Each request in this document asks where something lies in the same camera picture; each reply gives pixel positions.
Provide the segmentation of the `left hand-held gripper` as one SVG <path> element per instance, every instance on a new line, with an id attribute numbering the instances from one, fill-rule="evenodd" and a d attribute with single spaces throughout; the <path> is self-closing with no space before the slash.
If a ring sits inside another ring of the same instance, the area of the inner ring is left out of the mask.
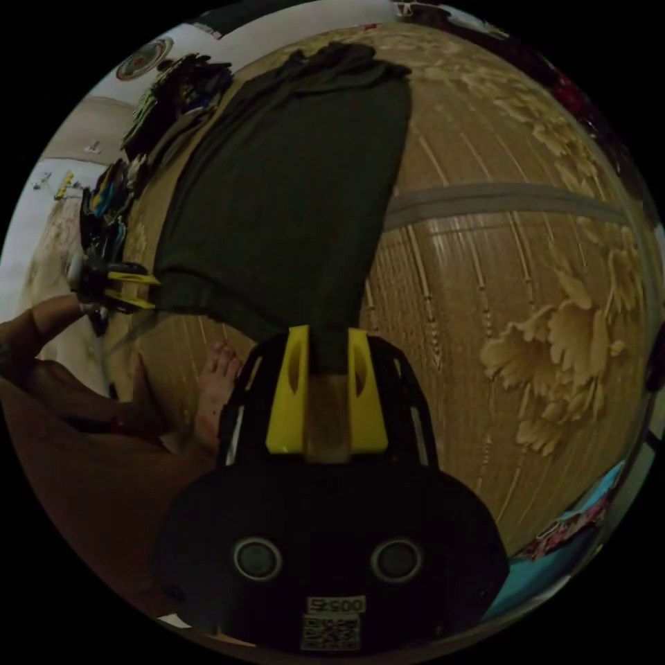
<path id="1" fill-rule="evenodd" d="M 155 276 L 138 263 L 87 261 L 78 279 L 78 293 L 84 299 L 93 301 L 110 312 L 134 314 L 156 309 L 155 304 L 145 299 L 122 293 L 120 286 L 125 283 L 161 285 Z"/>

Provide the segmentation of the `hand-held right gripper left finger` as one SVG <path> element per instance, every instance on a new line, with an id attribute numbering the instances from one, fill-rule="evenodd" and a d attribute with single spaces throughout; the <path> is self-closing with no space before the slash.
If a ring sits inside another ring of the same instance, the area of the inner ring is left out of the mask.
<path id="1" fill-rule="evenodd" d="M 310 327 L 289 329 L 266 434 L 271 454 L 303 454 L 310 376 Z"/>

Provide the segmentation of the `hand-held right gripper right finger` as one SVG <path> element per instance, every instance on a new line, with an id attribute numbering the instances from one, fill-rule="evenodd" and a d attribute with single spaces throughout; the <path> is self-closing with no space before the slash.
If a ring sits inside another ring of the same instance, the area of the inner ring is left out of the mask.
<path id="1" fill-rule="evenodd" d="M 348 329 L 348 420 L 352 453 L 384 453 L 388 447 L 367 333 Z"/>

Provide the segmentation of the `person's left hand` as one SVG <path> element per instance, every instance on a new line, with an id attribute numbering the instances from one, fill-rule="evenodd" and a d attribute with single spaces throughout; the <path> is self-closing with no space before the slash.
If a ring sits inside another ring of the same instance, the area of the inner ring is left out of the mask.
<path id="1" fill-rule="evenodd" d="M 86 313 L 87 306 L 73 292 L 49 298 L 31 309 L 36 330 L 44 342 L 57 337 Z"/>

